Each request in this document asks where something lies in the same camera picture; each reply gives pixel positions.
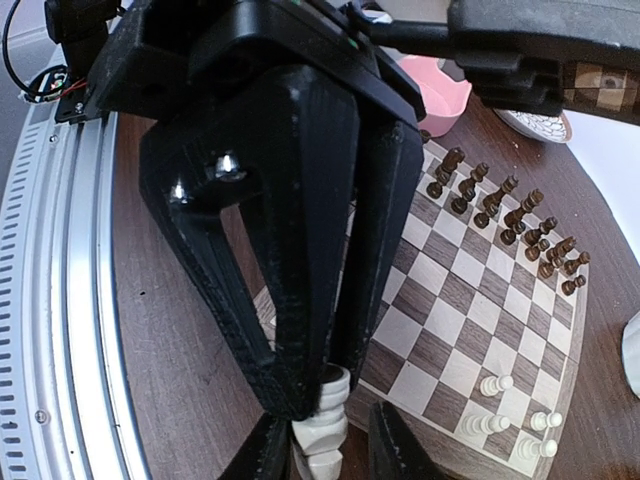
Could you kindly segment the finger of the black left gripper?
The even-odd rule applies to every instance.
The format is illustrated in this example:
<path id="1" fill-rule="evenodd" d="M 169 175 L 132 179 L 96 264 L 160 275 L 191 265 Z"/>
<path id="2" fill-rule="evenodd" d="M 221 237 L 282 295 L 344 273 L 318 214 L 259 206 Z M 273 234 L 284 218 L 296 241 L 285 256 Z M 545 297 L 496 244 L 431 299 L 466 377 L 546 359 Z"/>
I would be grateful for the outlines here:
<path id="1" fill-rule="evenodd" d="M 269 70 L 229 101 L 199 101 L 140 144 L 142 197 L 214 315 L 262 407 L 314 410 L 345 247 L 360 118 L 318 70 Z M 269 342 L 221 222 L 240 210 L 276 308 Z"/>
<path id="2" fill-rule="evenodd" d="M 330 361 L 358 383 L 382 294 L 423 165 L 413 109 L 401 119 L 370 113 L 358 140 L 355 212 L 346 250 Z"/>

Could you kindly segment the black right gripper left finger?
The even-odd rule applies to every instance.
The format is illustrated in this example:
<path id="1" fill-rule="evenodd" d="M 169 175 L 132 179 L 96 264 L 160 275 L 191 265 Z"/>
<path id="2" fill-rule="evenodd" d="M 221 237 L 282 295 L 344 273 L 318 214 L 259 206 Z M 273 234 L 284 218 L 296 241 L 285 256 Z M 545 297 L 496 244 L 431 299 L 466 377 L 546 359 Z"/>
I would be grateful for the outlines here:
<path id="1" fill-rule="evenodd" d="M 277 480 L 289 478 L 289 422 L 264 413 L 220 479 Z"/>

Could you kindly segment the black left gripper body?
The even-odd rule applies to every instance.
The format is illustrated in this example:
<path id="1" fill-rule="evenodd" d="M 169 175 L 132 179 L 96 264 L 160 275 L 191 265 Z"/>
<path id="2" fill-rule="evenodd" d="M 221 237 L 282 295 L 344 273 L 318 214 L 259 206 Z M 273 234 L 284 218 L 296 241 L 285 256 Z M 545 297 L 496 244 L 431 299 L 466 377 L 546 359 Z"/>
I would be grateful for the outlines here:
<path id="1" fill-rule="evenodd" d="M 135 1 L 88 74 L 87 112 L 167 121 L 286 65 L 310 66 L 407 122 L 426 116 L 417 83 L 327 1 Z"/>

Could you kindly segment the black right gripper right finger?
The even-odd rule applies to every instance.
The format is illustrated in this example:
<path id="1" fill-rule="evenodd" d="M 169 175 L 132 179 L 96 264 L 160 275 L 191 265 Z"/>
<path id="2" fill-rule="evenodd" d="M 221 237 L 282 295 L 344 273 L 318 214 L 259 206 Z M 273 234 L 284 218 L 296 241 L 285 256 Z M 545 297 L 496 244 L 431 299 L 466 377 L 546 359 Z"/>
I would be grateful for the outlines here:
<path id="1" fill-rule="evenodd" d="M 446 478 L 391 403 L 384 401 L 371 406 L 368 436 L 371 479 Z"/>

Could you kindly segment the white rook chess piece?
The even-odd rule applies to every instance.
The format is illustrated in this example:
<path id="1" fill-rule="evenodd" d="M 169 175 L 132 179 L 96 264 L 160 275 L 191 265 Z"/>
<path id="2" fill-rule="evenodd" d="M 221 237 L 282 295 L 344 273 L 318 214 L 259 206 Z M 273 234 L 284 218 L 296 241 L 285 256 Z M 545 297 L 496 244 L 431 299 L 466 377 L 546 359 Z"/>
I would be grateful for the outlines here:
<path id="1" fill-rule="evenodd" d="M 534 459 L 538 457 L 552 458 L 558 451 L 558 443 L 551 440 L 536 440 L 525 438 L 516 447 L 517 454 L 522 459 Z"/>

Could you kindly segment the white pawn chess piece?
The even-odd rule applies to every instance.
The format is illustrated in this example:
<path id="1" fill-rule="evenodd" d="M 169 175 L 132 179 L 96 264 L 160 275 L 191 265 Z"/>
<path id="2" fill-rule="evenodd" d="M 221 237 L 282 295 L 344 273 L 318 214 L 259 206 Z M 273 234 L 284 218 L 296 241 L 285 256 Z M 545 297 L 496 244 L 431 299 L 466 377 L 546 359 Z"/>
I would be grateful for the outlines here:
<path id="1" fill-rule="evenodd" d="M 480 382 L 480 393 L 486 397 L 493 397 L 511 389 L 514 379 L 510 375 L 488 376 Z"/>

